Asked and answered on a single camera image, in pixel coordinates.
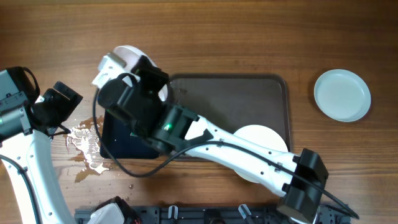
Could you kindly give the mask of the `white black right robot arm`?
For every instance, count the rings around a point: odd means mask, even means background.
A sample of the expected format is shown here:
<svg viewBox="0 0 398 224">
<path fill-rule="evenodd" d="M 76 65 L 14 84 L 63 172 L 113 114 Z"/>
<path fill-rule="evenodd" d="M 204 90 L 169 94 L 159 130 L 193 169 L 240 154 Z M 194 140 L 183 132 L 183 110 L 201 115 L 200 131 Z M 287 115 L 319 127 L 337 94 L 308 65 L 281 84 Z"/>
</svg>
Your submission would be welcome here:
<svg viewBox="0 0 398 224">
<path fill-rule="evenodd" d="M 106 54 L 93 80 L 96 99 L 162 154 L 186 154 L 219 163 L 263 185 L 280 200 L 277 210 L 312 223 L 318 213 L 328 171 L 309 149 L 299 155 L 276 151 L 237 137 L 180 105 L 162 101 L 169 77 L 145 55 L 127 69 L 115 53 Z"/>
</svg>

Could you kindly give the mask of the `dark brown serving tray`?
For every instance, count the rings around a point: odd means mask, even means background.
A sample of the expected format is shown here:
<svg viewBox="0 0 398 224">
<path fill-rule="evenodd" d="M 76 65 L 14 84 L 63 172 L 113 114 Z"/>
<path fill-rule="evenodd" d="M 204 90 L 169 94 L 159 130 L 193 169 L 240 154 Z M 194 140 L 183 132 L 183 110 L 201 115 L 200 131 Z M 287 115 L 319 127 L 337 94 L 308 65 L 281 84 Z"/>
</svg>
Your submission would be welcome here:
<svg viewBox="0 0 398 224">
<path fill-rule="evenodd" d="M 292 150 L 289 91 L 276 74 L 181 73 L 170 79 L 168 102 L 234 133 L 250 124 L 274 130 Z"/>
</svg>

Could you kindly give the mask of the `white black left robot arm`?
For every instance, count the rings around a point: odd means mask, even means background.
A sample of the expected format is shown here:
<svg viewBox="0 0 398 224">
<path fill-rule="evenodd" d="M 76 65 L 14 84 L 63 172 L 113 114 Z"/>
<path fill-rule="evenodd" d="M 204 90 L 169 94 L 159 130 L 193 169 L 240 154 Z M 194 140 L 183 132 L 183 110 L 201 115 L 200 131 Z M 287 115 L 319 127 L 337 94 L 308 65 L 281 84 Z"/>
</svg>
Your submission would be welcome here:
<svg viewBox="0 0 398 224">
<path fill-rule="evenodd" d="M 23 223 L 76 223 L 52 163 L 54 136 L 82 96 L 62 82 L 45 93 L 26 67 L 1 71 L 1 161 L 9 174 Z"/>
</svg>

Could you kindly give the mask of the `black water basin tray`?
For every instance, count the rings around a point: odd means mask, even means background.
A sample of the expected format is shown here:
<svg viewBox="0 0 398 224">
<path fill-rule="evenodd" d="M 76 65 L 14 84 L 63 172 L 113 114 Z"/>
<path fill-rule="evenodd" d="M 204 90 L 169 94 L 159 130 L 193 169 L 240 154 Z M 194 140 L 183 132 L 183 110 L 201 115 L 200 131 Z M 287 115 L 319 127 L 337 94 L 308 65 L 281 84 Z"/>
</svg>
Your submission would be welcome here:
<svg viewBox="0 0 398 224">
<path fill-rule="evenodd" d="M 105 112 L 101 139 L 116 159 L 156 159 L 159 153 L 134 136 L 120 120 Z"/>
</svg>

